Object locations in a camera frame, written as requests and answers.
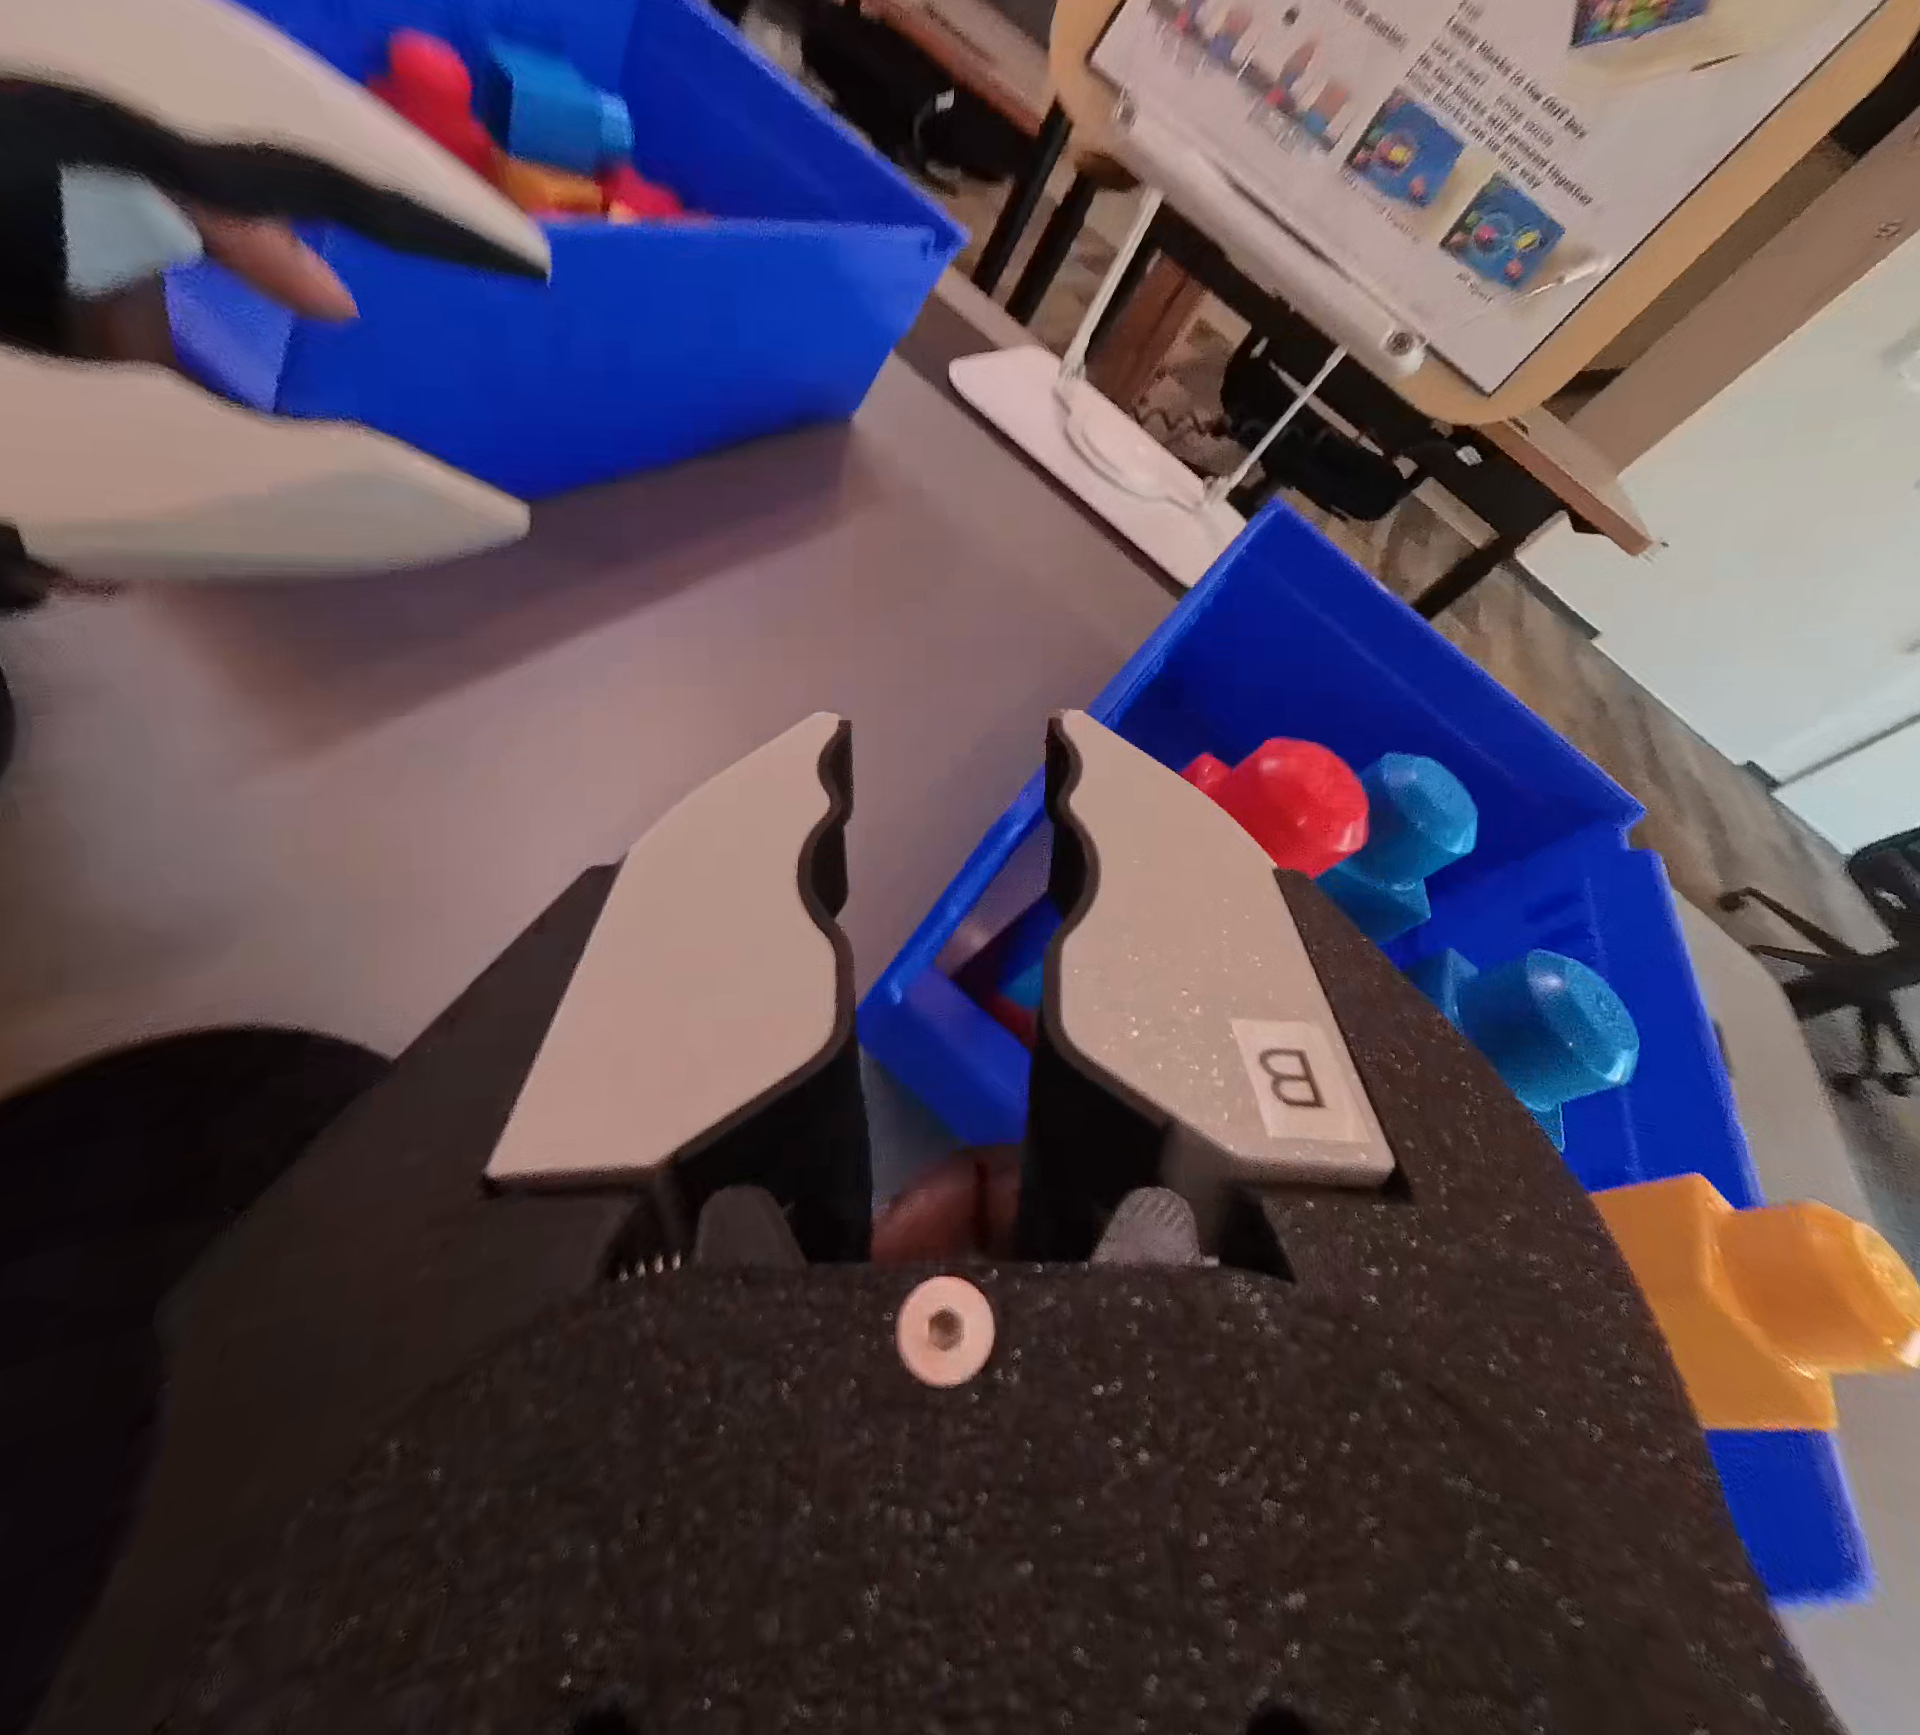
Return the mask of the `instruction poster on wooden board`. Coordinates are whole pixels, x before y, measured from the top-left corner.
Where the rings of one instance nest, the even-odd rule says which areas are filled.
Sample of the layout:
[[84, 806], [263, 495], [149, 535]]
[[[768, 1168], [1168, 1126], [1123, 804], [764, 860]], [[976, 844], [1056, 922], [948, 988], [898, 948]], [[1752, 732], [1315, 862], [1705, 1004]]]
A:
[[1869, 93], [1916, 0], [1059, 0], [1106, 157], [1409, 405], [1572, 379]]

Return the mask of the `yellow toy block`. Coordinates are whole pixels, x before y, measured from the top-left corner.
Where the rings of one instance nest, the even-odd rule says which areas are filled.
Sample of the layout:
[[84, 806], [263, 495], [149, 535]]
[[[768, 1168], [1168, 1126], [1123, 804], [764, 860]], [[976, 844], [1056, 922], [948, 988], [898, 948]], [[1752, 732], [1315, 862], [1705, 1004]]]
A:
[[1919, 1284], [1817, 1202], [1738, 1210], [1682, 1174], [1593, 1196], [1707, 1432], [1838, 1428], [1835, 1382], [1919, 1366]]

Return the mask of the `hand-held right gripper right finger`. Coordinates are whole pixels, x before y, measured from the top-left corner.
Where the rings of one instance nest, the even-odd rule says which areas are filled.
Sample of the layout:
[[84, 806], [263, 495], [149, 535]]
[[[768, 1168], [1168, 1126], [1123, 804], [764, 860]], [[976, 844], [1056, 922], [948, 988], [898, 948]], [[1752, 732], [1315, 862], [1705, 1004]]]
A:
[[1225, 810], [1092, 714], [1047, 730], [1061, 926], [1020, 1144], [1020, 1254], [1087, 1264], [1165, 1192], [1237, 1260], [1270, 1204], [1395, 1202], [1399, 1164], [1289, 878]]

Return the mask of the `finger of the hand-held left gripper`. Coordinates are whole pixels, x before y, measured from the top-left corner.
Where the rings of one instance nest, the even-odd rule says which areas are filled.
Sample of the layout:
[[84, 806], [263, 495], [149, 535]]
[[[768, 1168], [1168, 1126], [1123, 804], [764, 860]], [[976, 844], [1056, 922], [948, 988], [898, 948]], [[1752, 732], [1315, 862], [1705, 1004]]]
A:
[[499, 191], [230, 0], [3, 0], [3, 153], [7, 171], [104, 169], [217, 215], [552, 273]]
[[86, 583], [343, 579], [511, 549], [532, 511], [358, 425], [285, 421], [140, 363], [4, 351], [3, 523]]

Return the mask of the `person's left hand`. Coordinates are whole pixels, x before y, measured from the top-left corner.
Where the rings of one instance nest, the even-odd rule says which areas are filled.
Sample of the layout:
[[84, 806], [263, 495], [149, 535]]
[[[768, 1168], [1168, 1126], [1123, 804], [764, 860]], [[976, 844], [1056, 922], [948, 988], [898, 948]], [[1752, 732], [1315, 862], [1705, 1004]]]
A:
[[[335, 271], [285, 223], [195, 205], [185, 207], [183, 219], [203, 261], [212, 261], [276, 307], [323, 323], [358, 317]], [[153, 263], [120, 267], [104, 293], [67, 301], [64, 345], [76, 357], [181, 371], [164, 283], [168, 271], [189, 257], [181, 245], [164, 257], [149, 247], [145, 257]]]

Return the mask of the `blue plastic bin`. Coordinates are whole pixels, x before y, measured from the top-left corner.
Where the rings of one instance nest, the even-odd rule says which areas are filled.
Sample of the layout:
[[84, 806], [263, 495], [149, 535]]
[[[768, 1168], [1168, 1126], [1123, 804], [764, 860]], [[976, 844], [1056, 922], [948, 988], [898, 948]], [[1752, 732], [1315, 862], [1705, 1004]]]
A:
[[700, 0], [232, 0], [354, 83], [393, 33], [568, 61], [629, 109], [691, 217], [568, 219], [547, 287], [308, 239], [356, 323], [212, 263], [164, 285], [183, 367], [236, 405], [353, 421], [522, 501], [844, 421], [963, 249], [958, 225]]
[[[1476, 850], [1429, 884], [1430, 920], [1383, 944], [1388, 958], [1456, 952], [1490, 972], [1544, 948], [1591, 966], [1625, 1000], [1643, 1050], [1630, 1084], [1572, 1108], [1571, 1172], [1595, 1192], [1693, 1172], [1734, 1206], [1763, 1204], [1668, 874], [1630, 846], [1643, 804], [1290, 509], [1264, 511], [1088, 708], [1174, 768], [1269, 738], [1318, 742], [1357, 768], [1383, 752], [1444, 764], [1478, 808]], [[963, 1144], [1023, 1132], [1028, 1054], [948, 980], [941, 954], [1023, 864], [1027, 900], [1039, 898], [1048, 838], [1035, 772], [859, 1008], [869, 1054]], [[1707, 1442], [1773, 1604], [1875, 1594], [1833, 1434]]]

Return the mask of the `red toy block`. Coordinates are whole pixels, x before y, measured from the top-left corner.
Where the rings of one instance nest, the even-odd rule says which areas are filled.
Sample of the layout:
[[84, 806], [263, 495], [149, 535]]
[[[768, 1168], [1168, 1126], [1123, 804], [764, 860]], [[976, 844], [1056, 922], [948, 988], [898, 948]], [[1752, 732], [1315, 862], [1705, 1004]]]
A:
[[1235, 764], [1201, 754], [1183, 778], [1290, 874], [1317, 880], [1361, 854], [1371, 838], [1362, 778], [1310, 740], [1270, 738]]

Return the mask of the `black dimpled pad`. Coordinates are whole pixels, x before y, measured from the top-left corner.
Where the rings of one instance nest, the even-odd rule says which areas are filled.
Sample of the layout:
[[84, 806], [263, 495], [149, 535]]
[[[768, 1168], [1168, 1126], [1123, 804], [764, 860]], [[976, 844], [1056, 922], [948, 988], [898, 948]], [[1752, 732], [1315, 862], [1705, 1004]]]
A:
[[3, 1730], [112, 1572], [161, 1426], [158, 1316], [391, 1060], [294, 1028], [162, 1036], [3, 1104]]

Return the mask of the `blue toy block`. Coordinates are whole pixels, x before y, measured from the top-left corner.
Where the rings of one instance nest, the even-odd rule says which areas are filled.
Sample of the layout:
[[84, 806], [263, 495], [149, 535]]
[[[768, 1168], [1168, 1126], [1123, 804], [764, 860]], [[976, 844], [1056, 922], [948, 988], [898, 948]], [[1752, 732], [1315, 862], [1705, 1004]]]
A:
[[1584, 964], [1529, 950], [1481, 970], [1442, 950], [1406, 978], [1494, 1068], [1532, 1120], [1563, 1150], [1566, 1110], [1625, 1088], [1638, 1070], [1641, 1032], [1620, 996]]
[[1440, 762], [1383, 754], [1359, 774], [1368, 820], [1359, 852], [1321, 876], [1323, 894], [1374, 944], [1430, 920], [1429, 884], [1476, 850], [1478, 808]]

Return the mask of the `white poster stand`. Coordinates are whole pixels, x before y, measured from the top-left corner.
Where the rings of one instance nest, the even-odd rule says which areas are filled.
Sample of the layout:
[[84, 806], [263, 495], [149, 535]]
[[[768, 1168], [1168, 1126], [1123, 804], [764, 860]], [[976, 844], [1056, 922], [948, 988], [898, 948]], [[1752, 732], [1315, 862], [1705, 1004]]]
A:
[[1294, 403], [1285, 405], [1280, 429], [1294, 425], [1347, 361], [1381, 379], [1418, 375], [1429, 361], [1429, 337], [1205, 167], [1189, 179], [1150, 181], [1066, 357], [1008, 349], [950, 365], [948, 381], [976, 419], [1187, 593], [1206, 579], [1244, 529], [1243, 515], [1230, 507], [1237, 477], [1199, 481], [1088, 377], [1094, 329], [1116, 307], [1123, 275], [1140, 257], [1165, 209], [1189, 219], [1249, 269], [1266, 295], [1285, 299], [1328, 337], [1323, 371]]

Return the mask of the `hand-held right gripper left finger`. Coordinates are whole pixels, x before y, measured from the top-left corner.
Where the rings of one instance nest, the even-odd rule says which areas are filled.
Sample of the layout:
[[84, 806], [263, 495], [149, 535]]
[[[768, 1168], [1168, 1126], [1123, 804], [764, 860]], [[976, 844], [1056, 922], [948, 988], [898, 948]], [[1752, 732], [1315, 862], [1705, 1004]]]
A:
[[627, 852], [493, 1146], [491, 1196], [643, 1198], [689, 1252], [752, 1188], [804, 1260], [873, 1252], [854, 1026], [853, 722], [815, 712]]

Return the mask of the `wooden desk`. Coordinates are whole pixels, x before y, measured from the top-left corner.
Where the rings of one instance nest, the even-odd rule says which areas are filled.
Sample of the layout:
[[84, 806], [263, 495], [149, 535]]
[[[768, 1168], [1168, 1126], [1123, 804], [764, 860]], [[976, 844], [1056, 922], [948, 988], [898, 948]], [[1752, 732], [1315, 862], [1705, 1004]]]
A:
[[[1037, 221], [1055, 171], [1068, 159], [1070, 121], [1047, 97], [1045, 49], [986, 0], [847, 5], [898, 35], [943, 81], [979, 99], [996, 127], [1027, 141], [1023, 171], [972, 271], [972, 283], [993, 297], [1023, 235]], [[733, 0], [716, 3], [722, 15], [731, 9]], [[1100, 355], [1119, 369], [1119, 379], [1133, 385], [1149, 381], [1147, 327], [1165, 335], [1174, 327], [1174, 313], [1193, 309], [1205, 295], [1232, 299], [1239, 311], [1278, 335], [1307, 333], [1305, 321], [1280, 301], [1259, 297], [1249, 275], [1232, 267], [1221, 247], [1203, 243], [1184, 219], [1156, 213], [1116, 287], [1121, 315], [1112, 323], [1103, 321], [1094, 337]], [[1461, 431], [1416, 419], [1406, 405], [1393, 403], [1377, 379], [1353, 377], [1347, 385], [1361, 417], [1351, 419], [1328, 407], [1324, 419], [1334, 427], [1388, 431], [1393, 449], [1412, 461], [1416, 475], [1438, 485], [1493, 533], [1487, 545], [1471, 551], [1425, 595], [1421, 607], [1426, 613], [1465, 597], [1561, 519], [1576, 535], [1610, 543], [1625, 555], [1657, 551], [1620, 481], [1571, 427], [1548, 413]]]

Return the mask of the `black office chair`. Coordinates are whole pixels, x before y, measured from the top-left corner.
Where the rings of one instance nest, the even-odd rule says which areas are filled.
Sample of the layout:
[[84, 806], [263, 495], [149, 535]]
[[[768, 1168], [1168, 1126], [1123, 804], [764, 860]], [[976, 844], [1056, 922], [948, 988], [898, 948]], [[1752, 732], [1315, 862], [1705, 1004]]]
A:
[[1887, 948], [1854, 950], [1758, 888], [1730, 890], [1716, 908], [1738, 912], [1758, 906], [1804, 936], [1811, 950], [1756, 944], [1751, 954], [1797, 970], [1784, 992], [1798, 1020], [1841, 1012], [1856, 1016], [1863, 1068], [1838, 1078], [1844, 1094], [1861, 1098], [1869, 1086], [1877, 1086], [1908, 1100], [1916, 1094], [1919, 1052], [1899, 1000], [1919, 986], [1919, 832], [1863, 848], [1844, 862], [1844, 872], [1887, 930]]

